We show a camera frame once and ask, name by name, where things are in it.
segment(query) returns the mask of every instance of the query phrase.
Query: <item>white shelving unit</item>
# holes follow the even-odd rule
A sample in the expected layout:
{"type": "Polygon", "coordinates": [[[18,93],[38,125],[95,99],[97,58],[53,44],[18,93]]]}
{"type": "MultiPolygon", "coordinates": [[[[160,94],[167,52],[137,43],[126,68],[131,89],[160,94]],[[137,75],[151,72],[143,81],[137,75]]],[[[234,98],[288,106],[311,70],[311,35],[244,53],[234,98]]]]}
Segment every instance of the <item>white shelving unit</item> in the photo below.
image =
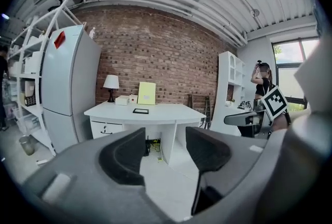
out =
{"type": "Polygon", "coordinates": [[[11,45],[16,44],[16,41],[25,35],[24,42],[20,49],[8,57],[8,61],[18,61],[19,62],[19,72],[11,74],[11,77],[16,78],[17,80],[17,106],[18,110],[14,112],[15,117],[18,120],[18,125],[23,134],[30,134],[36,138],[43,145],[48,147],[51,153],[55,156],[52,141],[47,133],[45,123],[43,121],[43,106],[41,104],[41,99],[39,95],[41,75],[43,69],[43,55],[47,48],[49,41],[49,36],[54,30],[58,30],[67,26],[80,25],[81,22],[74,16],[74,14],[66,7],[67,0],[65,0],[62,5],[51,12],[45,14],[44,16],[38,18],[34,17],[31,24],[22,31],[11,43],[11,45]],[[33,43],[29,43],[31,33],[33,30],[36,30],[37,26],[39,29],[44,29],[45,35],[38,40],[35,40],[33,43]],[[32,55],[33,52],[40,51],[42,55],[39,56],[37,62],[36,72],[37,74],[25,74],[23,70],[23,63],[26,57],[32,55]],[[36,96],[36,105],[26,106],[22,101],[20,101],[20,91],[21,91],[21,82],[23,81],[35,81],[35,96],[36,96]],[[23,110],[33,114],[38,117],[40,126],[29,129],[23,118],[23,110]]]}
{"type": "Polygon", "coordinates": [[[245,64],[234,54],[230,52],[219,54],[218,90],[210,130],[231,135],[241,135],[237,127],[226,125],[224,118],[227,115],[244,112],[244,110],[237,107],[245,97],[245,87],[243,86],[245,72],[245,64]],[[233,99],[235,100],[234,105],[229,107],[226,106],[228,85],[234,88],[233,99]]]}

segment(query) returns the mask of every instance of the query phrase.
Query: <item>white refrigerator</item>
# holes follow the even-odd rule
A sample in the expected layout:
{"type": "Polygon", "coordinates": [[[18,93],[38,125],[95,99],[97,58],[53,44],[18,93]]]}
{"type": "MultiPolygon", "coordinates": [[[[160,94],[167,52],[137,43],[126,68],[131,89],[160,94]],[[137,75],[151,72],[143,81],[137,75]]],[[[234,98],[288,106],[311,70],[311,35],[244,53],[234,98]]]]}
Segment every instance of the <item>white refrigerator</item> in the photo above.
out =
{"type": "Polygon", "coordinates": [[[89,117],[95,106],[95,86],[101,48],[82,25],[54,31],[50,37],[41,77],[41,103],[46,129],[57,153],[92,139],[89,117]],[[61,32],[64,42],[56,48],[61,32]]]}

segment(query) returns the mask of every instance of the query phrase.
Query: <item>person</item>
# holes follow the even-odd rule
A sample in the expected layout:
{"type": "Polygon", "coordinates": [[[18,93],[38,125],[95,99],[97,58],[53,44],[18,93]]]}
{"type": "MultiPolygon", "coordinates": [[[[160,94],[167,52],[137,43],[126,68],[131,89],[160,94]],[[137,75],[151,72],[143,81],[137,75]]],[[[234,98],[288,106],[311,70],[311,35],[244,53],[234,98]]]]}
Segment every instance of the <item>person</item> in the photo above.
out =
{"type": "Polygon", "coordinates": [[[2,98],[2,80],[4,78],[4,73],[7,74],[7,78],[9,79],[9,74],[8,74],[8,64],[7,64],[7,53],[8,53],[8,48],[5,46],[0,46],[0,83],[1,83],[1,88],[0,88],[0,126],[2,131],[6,131],[8,129],[8,126],[6,126],[6,112],[4,108],[4,102],[2,98]]]}
{"type": "MultiPolygon", "coordinates": [[[[258,63],[255,65],[252,73],[251,82],[257,84],[254,99],[255,110],[261,104],[260,99],[275,87],[272,83],[272,71],[268,63],[262,63],[258,60],[258,63]]],[[[290,122],[291,119],[288,112],[282,113],[274,119],[271,131],[273,132],[280,129],[287,129],[290,122]]]]}

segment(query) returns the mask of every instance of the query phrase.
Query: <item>window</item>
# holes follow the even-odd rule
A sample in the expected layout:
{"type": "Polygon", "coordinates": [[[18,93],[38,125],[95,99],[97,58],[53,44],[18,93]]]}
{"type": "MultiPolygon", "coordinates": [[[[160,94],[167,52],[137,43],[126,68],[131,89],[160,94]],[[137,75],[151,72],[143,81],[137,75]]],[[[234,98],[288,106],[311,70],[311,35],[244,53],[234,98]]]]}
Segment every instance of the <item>window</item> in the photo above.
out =
{"type": "Polygon", "coordinates": [[[299,38],[272,44],[276,64],[276,84],[289,102],[289,111],[307,108],[308,102],[294,74],[301,63],[312,54],[318,43],[318,38],[299,38]]]}

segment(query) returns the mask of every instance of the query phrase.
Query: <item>table lamp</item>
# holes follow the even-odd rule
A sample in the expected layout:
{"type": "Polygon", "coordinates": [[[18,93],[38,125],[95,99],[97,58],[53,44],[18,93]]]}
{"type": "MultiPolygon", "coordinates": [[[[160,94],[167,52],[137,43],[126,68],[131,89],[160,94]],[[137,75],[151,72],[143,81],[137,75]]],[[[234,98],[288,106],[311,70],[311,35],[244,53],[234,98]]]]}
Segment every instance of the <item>table lamp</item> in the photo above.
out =
{"type": "Polygon", "coordinates": [[[119,78],[115,75],[107,75],[105,82],[104,82],[104,88],[108,88],[109,90],[109,99],[107,102],[114,102],[113,99],[113,89],[119,88],[119,78]]]}

